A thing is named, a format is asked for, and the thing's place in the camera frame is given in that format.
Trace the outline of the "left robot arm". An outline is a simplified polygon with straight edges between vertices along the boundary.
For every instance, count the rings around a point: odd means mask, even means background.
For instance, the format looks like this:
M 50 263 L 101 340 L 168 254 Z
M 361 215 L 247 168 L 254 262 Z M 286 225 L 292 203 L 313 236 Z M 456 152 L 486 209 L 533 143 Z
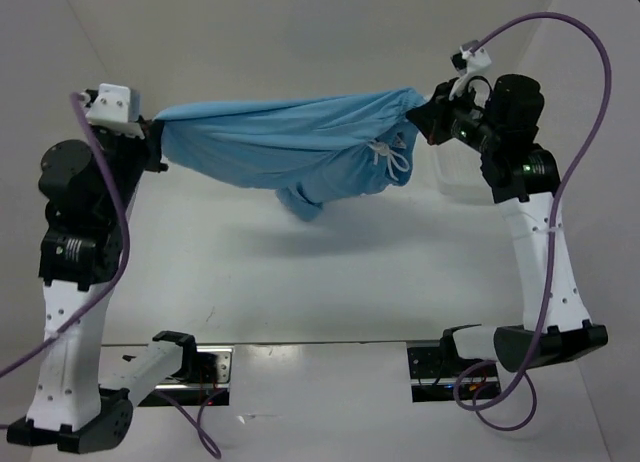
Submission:
M 99 376 L 106 310 L 130 251 L 127 212 L 142 175 L 167 170 L 162 129 L 143 119 L 128 135 L 94 125 L 85 140 L 59 142 L 41 159 L 45 340 L 31 406 L 5 428 L 10 444 L 75 454 L 113 449 L 159 383 L 198 373 L 194 337 L 163 331 L 123 371 Z

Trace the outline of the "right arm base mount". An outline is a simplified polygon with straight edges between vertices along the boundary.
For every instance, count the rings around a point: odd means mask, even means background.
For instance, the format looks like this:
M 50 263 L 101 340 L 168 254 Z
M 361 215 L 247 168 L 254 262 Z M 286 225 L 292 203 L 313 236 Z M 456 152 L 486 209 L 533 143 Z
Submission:
M 439 341 L 408 343 L 406 347 L 411 394 L 414 403 L 453 401 L 453 389 L 459 375 L 476 360 L 456 359 Z M 462 401 L 490 400 L 501 393 L 494 364 L 472 372 L 460 383 Z

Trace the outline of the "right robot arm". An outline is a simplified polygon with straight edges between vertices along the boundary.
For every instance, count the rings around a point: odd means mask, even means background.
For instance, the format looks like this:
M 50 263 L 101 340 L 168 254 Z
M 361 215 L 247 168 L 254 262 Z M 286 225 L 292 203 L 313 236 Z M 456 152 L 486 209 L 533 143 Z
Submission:
M 481 173 L 507 223 L 523 293 L 520 325 L 450 328 L 441 338 L 440 367 L 460 375 L 491 360 L 515 373 L 574 361 L 608 342 L 576 285 L 559 205 L 561 179 L 553 155 L 536 143 L 544 97 L 537 81 L 499 77 L 485 105 L 470 84 L 439 84 L 407 118 L 431 145 L 452 139 L 478 152 Z

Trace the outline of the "light blue shorts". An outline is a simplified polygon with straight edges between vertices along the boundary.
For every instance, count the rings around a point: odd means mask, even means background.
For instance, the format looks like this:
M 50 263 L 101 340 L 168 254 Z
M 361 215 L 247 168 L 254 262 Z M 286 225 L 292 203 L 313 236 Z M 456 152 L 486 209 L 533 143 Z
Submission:
M 219 182 L 275 192 L 303 221 L 325 204 L 406 185 L 417 128 L 412 88 L 282 101 L 199 102 L 161 111 L 163 155 Z

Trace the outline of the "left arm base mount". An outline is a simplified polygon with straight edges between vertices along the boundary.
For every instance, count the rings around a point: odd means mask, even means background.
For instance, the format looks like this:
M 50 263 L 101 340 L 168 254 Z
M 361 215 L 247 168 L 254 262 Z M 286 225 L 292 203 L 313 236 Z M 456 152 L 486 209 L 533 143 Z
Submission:
M 229 402 L 234 349 L 229 345 L 200 344 L 188 369 L 182 349 L 166 342 L 146 346 L 107 346 L 102 350 L 99 382 L 109 389 L 127 388 L 133 404 L 167 406 L 167 398 L 197 407 L 211 398 L 212 405 Z

